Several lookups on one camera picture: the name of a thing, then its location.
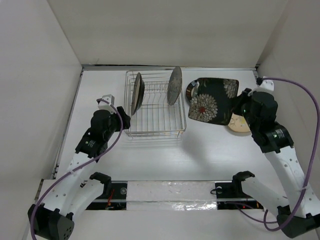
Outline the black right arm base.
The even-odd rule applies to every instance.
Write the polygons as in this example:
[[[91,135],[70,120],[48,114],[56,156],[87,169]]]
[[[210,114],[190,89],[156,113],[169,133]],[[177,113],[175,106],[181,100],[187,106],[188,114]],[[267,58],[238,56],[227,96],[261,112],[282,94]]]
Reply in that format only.
[[[263,206],[245,194],[241,183],[247,178],[255,177],[250,171],[241,171],[232,177],[231,181],[220,181],[214,184],[210,194],[216,196],[218,210],[262,210]]]

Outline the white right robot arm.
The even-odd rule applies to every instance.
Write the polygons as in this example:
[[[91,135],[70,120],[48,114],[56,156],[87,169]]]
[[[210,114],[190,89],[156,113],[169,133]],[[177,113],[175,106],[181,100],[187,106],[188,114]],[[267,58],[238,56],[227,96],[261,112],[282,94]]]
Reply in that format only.
[[[254,142],[274,168],[286,197],[261,183],[250,171],[232,177],[231,191],[261,203],[276,216],[278,230],[288,238],[301,236],[320,226],[320,200],[309,184],[288,130],[276,122],[278,103],[268,92],[245,89],[233,102],[233,113],[246,120]]]

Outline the cream bird pattern plate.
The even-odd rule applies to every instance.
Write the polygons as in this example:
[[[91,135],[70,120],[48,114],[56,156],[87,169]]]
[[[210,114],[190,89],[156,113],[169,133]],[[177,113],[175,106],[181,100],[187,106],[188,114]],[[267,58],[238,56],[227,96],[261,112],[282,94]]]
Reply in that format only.
[[[235,133],[249,133],[251,130],[243,116],[232,114],[228,128]]]

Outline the silver rimmed round plate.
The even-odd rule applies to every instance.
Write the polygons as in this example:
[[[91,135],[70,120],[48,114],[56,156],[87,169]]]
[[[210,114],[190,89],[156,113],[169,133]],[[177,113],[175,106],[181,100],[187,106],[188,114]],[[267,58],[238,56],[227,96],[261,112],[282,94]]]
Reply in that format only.
[[[137,73],[131,101],[131,116],[133,116],[141,107],[145,93],[145,83],[140,72]]]

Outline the black square floral plate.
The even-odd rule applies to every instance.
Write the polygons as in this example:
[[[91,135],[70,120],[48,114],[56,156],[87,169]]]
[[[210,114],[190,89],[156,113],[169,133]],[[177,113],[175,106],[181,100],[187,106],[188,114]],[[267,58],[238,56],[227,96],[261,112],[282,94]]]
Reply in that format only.
[[[229,78],[201,77],[197,93],[189,103],[192,120],[226,126],[232,117],[232,100],[237,97],[239,81]]]

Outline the black rimmed beige plate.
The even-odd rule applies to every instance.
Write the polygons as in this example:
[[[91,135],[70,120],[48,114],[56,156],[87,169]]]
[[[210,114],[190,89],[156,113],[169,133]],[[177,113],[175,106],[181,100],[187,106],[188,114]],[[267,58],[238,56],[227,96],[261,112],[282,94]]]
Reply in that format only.
[[[199,81],[197,79],[190,82],[186,87],[185,95],[189,103],[191,102],[193,96],[197,94],[198,88],[199,88]]]

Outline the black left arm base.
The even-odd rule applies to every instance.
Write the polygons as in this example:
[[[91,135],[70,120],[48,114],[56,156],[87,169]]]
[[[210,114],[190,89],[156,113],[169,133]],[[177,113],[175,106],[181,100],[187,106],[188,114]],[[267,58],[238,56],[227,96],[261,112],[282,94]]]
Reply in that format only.
[[[127,181],[113,181],[110,176],[100,172],[93,173],[89,179],[103,184],[103,192],[86,210],[122,211],[127,209]]]

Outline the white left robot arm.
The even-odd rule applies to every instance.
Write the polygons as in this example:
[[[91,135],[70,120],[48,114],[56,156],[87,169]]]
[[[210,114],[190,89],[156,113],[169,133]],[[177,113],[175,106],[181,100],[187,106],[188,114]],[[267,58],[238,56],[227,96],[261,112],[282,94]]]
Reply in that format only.
[[[67,240],[76,219],[96,198],[112,191],[111,177],[94,170],[100,158],[111,150],[114,133],[130,128],[131,118],[123,107],[107,104],[93,113],[63,176],[57,179],[28,210],[32,239]]]

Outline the grey snowflake deer plate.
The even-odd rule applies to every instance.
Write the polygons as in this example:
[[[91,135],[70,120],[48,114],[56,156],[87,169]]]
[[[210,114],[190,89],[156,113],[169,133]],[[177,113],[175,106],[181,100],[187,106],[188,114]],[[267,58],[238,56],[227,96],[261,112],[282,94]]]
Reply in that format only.
[[[182,83],[182,70],[179,66],[176,66],[171,73],[167,88],[167,102],[170,106],[177,101],[182,89]]]

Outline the wire dish rack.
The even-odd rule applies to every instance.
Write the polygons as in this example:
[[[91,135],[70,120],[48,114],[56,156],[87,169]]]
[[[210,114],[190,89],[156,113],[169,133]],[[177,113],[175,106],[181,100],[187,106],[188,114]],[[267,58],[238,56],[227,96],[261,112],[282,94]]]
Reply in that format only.
[[[130,115],[130,128],[125,130],[134,138],[178,138],[187,128],[184,97],[180,94],[173,105],[168,104],[168,84],[172,69],[129,70],[125,75],[124,110]],[[141,107],[132,113],[135,80],[141,74],[145,85]]]

